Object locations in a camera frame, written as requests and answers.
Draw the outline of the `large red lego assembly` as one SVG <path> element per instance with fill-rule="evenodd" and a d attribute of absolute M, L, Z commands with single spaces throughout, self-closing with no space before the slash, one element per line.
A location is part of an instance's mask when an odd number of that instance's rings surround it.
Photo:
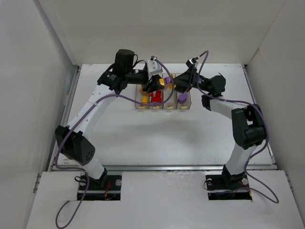
<path fill-rule="evenodd" d="M 162 90 L 157 90 L 150 93 L 150 102 L 151 103 L 162 103 L 163 102 L 163 92 Z"/>

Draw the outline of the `purple yellow lego figure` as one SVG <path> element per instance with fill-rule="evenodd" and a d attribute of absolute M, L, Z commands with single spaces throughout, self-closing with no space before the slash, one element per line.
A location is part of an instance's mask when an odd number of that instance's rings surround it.
<path fill-rule="evenodd" d="M 172 78 L 169 76 L 157 80 L 157 90 L 173 90 L 175 87 L 176 85 L 172 82 Z"/>

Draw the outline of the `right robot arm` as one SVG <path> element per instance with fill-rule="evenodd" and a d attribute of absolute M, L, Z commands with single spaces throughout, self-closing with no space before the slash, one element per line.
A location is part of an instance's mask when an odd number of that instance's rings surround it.
<path fill-rule="evenodd" d="M 219 175 L 207 175 L 207 190 L 235 190 L 248 184 L 246 166 L 251 154 L 266 139 L 260 107 L 256 104 L 241 106 L 241 102 L 229 102 L 222 93 L 225 91 L 226 79 L 221 75 L 210 79 L 197 73 L 194 63 L 187 64 L 188 69 L 174 78 L 175 90 L 180 92 L 179 102 L 184 94 L 192 88 L 204 92 L 202 106 L 232 121 L 232 132 L 235 141 L 232 154 L 223 166 Z"/>

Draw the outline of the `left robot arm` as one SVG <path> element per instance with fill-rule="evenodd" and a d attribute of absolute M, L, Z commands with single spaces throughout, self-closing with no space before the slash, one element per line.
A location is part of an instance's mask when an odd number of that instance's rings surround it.
<path fill-rule="evenodd" d="M 104 187 L 107 180 L 107 170 L 94 158 L 95 147 L 89 141 L 90 135 L 107 107 L 116 99 L 121 98 L 121 92 L 130 84 L 143 85 L 145 92 L 161 90 L 164 83 L 160 74 L 164 67 L 156 57 L 145 61 L 144 68 L 135 69 L 138 61 L 136 54 L 127 49 L 120 49 L 115 55 L 115 61 L 97 80 L 89 100 L 79 113 L 67 123 L 59 125 L 55 130 L 58 144 L 57 155 L 63 154 L 78 164 L 77 170 L 85 173 L 85 184 L 93 183 Z"/>

